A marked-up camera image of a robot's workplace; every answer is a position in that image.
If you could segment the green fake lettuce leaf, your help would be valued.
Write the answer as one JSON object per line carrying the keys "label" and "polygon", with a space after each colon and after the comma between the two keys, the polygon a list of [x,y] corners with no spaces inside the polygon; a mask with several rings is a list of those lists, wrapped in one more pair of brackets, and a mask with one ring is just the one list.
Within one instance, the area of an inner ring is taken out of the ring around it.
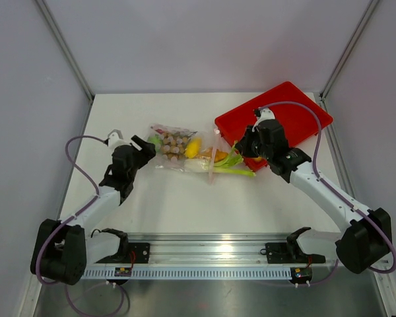
{"label": "green fake lettuce leaf", "polygon": [[148,137],[147,141],[149,143],[152,143],[156,147],[156,149],[159,149],[162,146],[162,140],[157,135],[152,135]]}

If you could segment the clear zip top bag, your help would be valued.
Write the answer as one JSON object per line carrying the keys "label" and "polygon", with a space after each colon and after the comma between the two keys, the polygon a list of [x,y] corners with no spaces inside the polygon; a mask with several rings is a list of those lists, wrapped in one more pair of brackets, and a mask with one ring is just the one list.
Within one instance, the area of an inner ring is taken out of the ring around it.
{"label": "clear zip top bag", "polygon": [[217,129],[199,131],[153,123],[147,141],[156,148],[152,159],[156,168],[205,175],[210,183],[215,178],[215,164],[228,152]]}

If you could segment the yellow fake mango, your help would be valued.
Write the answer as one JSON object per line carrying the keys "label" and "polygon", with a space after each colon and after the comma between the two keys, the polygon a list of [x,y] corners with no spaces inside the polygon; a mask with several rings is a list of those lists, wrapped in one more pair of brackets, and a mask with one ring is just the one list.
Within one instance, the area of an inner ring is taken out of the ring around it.
{"label": "yellow fake mango", "polygon": [[194,159],[201,151],[202,139],[196,137],[186,146],[184,155],[187,159]]}

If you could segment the fake green onion stalk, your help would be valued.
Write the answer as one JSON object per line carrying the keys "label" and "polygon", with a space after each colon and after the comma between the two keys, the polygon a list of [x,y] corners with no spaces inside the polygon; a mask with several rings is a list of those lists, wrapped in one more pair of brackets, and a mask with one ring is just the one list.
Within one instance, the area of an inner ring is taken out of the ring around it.
{"label": "fake green onion stalk", "polygon": [[199,158],[200,152],[193,159],[185,159],[183,168],[187,172],[208,173],[208,174],[237,174],[240,176],[255,177],[255,172],[248,168],[240,168],[244,162],[241,154],[236,152],[235,145],[230,149],[228,156],[221,162],[214,162],[214,159]]}

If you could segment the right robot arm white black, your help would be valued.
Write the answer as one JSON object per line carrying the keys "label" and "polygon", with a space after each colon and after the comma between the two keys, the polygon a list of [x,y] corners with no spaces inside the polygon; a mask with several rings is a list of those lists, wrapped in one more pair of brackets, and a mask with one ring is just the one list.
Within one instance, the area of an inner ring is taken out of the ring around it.
{"label": "right robot arm white black", "polygon": [[310,254],[338,259],[349,271],[362,273],[391,254],[396,269],[396,249],[392,243],[391,217],[373,210],[334,185],[318,169],[316,157],[290,147],[283,126],[276,119],[258,120],[247,126],[237,148],[246,158],[262,157],[274,174],[311,198],[337,225],[340,232],[303,229],[286,245],[287,256],[301,262]]}

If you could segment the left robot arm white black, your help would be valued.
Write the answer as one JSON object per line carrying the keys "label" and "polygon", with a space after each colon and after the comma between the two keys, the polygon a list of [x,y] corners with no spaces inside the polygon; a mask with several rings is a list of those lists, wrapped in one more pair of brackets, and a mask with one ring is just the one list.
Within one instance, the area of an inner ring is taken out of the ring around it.
{"label": "left robot arm white black", "polygon": [[131,140],[112,131],[103,140],[112,162],[102,181],[93,183],[92,197],[66,219],[46,219],[39,226],[30,270],[41,284],[75,285],[92,264],[127,264],[128,277],[135,264],[148,262],[148,243],[130,243],[126,232],[97,227],[129,197],[137,171],[156,155],[153,143],[136,135]]}

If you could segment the fake brown grape bunch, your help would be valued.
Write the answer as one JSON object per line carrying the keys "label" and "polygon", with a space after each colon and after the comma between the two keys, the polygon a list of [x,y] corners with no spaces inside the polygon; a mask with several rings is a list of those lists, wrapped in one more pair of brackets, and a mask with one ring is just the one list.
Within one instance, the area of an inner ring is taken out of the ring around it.
{"label": "fake brown grape bunch", "polygon": [[185,159],[184,152],[190,140],[189,136],[180,132],[164,132],[161,140],[160,154],[164,159],[172,162]]}

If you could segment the red plastic tray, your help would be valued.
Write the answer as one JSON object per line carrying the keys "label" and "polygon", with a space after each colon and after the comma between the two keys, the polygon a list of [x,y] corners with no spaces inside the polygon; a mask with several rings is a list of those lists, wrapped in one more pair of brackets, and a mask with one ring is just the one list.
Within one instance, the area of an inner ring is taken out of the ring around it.
{"label": "red plastic tray", "polygon": [[247,126],[256,122],[254,110],[274,102],[281,103],[273,106],[271,110],[283,125],[288,144],[291,147],[297,147],[300,143],[318,134],[312,112],[317,115],[323,129],[333,123],[333,117],[290,81],[283,82],[216,117],[214,123],[225,141],[232,145],[244,136]]}

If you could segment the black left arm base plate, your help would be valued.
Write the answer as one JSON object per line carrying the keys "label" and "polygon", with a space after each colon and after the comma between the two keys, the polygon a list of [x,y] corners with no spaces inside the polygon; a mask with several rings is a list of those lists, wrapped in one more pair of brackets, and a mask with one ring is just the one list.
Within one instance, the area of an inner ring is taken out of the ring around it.
{"label": "black left arm base plate", "polygon": [[147,264],[150,258],[150,244],[147,242],[129,242],[122,246],[115,255],[116,263]]}

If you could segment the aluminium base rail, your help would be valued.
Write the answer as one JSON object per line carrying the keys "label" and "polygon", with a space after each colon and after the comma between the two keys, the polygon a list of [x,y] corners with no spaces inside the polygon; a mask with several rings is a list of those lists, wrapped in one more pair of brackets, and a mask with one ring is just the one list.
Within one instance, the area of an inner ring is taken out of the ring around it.
{"label": "aluminium base rail", "polygon": [[[147,265],[263,265],[268,242],[286,242],[287,234],[139,234],[127,235],[129,242],[150,244]],[[116,265],[117,247],[96,233],[87,241],[87,265]]]}

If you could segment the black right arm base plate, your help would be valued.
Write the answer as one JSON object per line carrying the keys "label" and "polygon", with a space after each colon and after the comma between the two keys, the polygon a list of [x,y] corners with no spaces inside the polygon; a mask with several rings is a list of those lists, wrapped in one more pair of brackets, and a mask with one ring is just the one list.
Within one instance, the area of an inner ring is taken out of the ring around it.
{"label": "black right arm base plate", "polygon": [[305,254],[299,247],[287,242],[268,242],[264,254],[268,264],[324,264],[325,256]]}

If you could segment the aluminium frame post right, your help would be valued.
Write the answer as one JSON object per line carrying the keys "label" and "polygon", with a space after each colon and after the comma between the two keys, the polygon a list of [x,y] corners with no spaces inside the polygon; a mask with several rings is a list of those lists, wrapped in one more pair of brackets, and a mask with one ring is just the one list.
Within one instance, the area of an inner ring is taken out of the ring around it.
{"label": "aluminium frame post right", "polygon": [[355,47],[359,43],[364,31],[367,29],[372,17],[376,13],[379,5],[382,3],[382,0],[370,0],[368,1],[367,7],[364,9],[362,16],[360,17],[352,35],[350,36],[346,46],[336,63],[332,73],[330,74],[326,84],[324,85],[323,89],[321,90],[319,97],[322,102],[327,100],[327,96],[331,92],[333,86],[335,85],[337,79],[339,78],[340,74],[342,73],[343,69],[347,65],[347,61],[351,57]]}

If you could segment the aluminium frame post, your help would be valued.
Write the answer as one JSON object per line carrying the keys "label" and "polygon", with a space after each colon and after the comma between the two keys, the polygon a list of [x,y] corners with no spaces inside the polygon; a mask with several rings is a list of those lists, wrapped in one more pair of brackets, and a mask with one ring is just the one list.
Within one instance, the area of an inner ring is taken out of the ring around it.
{"label": "aluminium frame post", "polygon": [[360,17],[352,35],[350,36],[346,46],[336,63],[332,73],[330,74],[326,84],[324,85],[323,89],[321,90],[319,97],[322,102],[327,100],[327,96],[331,92],[333,86],[335,85],[337,79],[339,78],[340,74],[342,73],[343,69],[347,65],[347,61],[351,57],[355,47],[359,43],[364,31],[367,29],[372,17],[376,13],[379,5],[382,3],[382,0],[370,0],[368,1],[367,7],[364,9],[362,16]]}
{"label": "aluminium frame post", "polygon": [[43,17],[45,24],[49,28],[53,39],[55,40],[56,44],[58,45],[64,60],[67,62],[69,68],[71,69],[73,75],[75,76],[76,81],[82,88],[86,99],[88,100],[89,104],[94,102],[95,94],[93,93],[90,85],[88,84],[79,64],[77,63],[76,59],[73,56],[73,53],[49,7],[47,1],[44,0],[34,0],[34,4],[37,6],[41,16]]}

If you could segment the aluminium frame post left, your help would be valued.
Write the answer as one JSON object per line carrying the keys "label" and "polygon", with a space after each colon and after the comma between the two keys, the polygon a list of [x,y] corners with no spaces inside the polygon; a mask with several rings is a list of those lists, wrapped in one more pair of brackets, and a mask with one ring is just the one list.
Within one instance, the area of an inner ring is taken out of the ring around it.
{"label": "aluminium frame post left", "polygon": [[76,81],[82,88],[86,99],[88,100],[89,104],[94,102],[95,94],[93,93],[90,85],[88,84],[79,64],[77,63],[76,59],[73,56],[73,53],[49,7],[47,1],[44,0],[34,0],[34,4],[37,6],[41,16],[43,17],[45,24],[49,28],[53,39],[55,40],[56,44],[58,45],[64,60],[67,62],[69,68],[71,69],[73,75],[75,76]]}

